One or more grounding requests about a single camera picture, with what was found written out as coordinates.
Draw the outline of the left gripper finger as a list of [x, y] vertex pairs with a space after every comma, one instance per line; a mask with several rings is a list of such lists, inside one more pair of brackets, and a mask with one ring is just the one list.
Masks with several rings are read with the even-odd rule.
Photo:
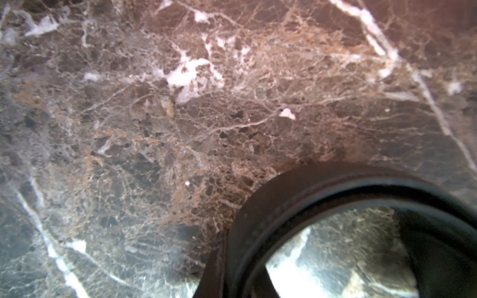
[[223, 298], [226, 272], [226, 238], [211, 252], [193, 298]]

